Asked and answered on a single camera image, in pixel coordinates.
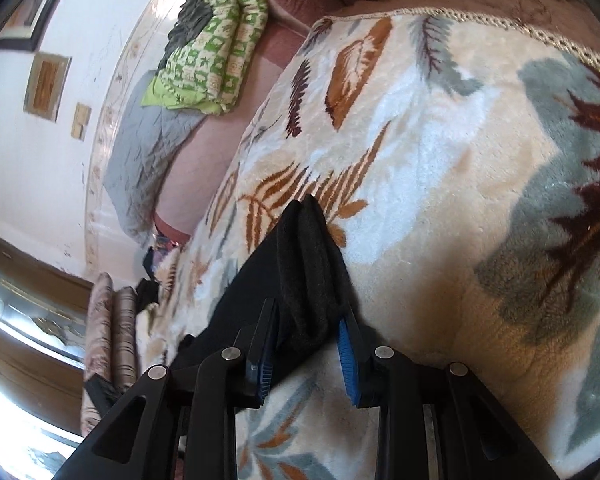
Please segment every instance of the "white wall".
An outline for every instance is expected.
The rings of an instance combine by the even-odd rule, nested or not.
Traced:
[[[0,237],[77,276],[85,275],[85,189],[100,108],[148,2],[59,1],[40,44],[72,58],[57,123],[22,111],[33,54],[0,50]],[[83,141],[70,136],[77,102],[92,108]]]

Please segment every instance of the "framed picture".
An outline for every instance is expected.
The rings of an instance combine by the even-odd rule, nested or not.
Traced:
[[[69,63],[69,57],[36,53],[24,95],[25,112],[56,122]]]
[[[37,49],[57,0],[23,0],[0,31],[0,48]]]

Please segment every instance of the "green checkered blanket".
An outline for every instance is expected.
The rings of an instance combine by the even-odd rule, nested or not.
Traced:
[[[199,36],[169,57],[142,104],[230,111],[238,99],[253,49],[267,23],[267,0],[204,0],[213,17]]]

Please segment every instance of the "braided trim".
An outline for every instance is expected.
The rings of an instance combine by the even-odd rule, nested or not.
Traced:
[[[545,45],[552,46],[563,52],[568,52],[569,54],[577,57],[582,63],[589,65],[600,72],[599,53],[591,50],[588,46],[571,41],[561,34],[547,32],[546,30],[534,27],[533,25],[527,25],[523,23],[522,20],[500,18],[497,16],[491,16],[490,14],[483,14],[481,12],[464,12],[464,10],[445,9],[443,7],[413,7],[411,9],[396,9],[389,12],[372,12],[370,14],[358,14],[355,16],[326,16],[326,18],[336,22],[349,22],[352,20],[359,20],[361,18],[384,18],[385,16],[397,16],[403,14],[413,16],[428,14],[429,16],[450,18],[456,22],[474,22],[480,23],[481,25],[490,25],[491,27],[503,28],[504,30],[516,30],[532,38],[533,40],[540,41]]]

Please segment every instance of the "beige light switch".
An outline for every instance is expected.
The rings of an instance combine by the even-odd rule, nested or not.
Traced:
[[[82,103],[75,105],[74,124],[71,126],[71,136],[74,139],[84,139],[84,129],[89,124],[91,108]]]

